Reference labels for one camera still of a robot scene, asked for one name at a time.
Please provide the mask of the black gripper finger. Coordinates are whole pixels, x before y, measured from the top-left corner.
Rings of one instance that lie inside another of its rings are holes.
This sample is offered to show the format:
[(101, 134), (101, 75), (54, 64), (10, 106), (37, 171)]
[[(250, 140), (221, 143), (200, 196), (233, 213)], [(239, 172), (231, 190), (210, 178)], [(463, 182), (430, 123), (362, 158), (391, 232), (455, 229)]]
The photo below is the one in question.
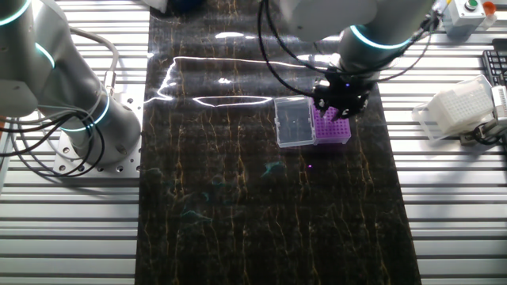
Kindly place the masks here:
[(323, 98), (314, 98), (314, 108), (317, 110), (317, 114), (322, 118), (330, 108), (330, 101)]
[(363, 103), (359, 103), (358, 105), (352, 106), (350, 108), (339, 108), (336, 111), (336, 114), (334, 115), (334, 117), (332, 118), (332, 121), (348, 119), (352, 116), (355, 116), (355, 115), (363, 112), (367, 106), (368, 106), (368, 101), (365, 101)]

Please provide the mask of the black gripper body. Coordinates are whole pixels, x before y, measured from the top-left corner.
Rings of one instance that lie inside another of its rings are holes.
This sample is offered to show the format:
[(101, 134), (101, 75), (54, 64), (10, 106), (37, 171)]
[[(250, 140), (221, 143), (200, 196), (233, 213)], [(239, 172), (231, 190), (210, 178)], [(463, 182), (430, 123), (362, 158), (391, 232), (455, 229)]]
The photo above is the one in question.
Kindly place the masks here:
[(332, 105), (363, 105), (375, 83), (367, 78), (327, 74), (316, 81), (314, 96)]

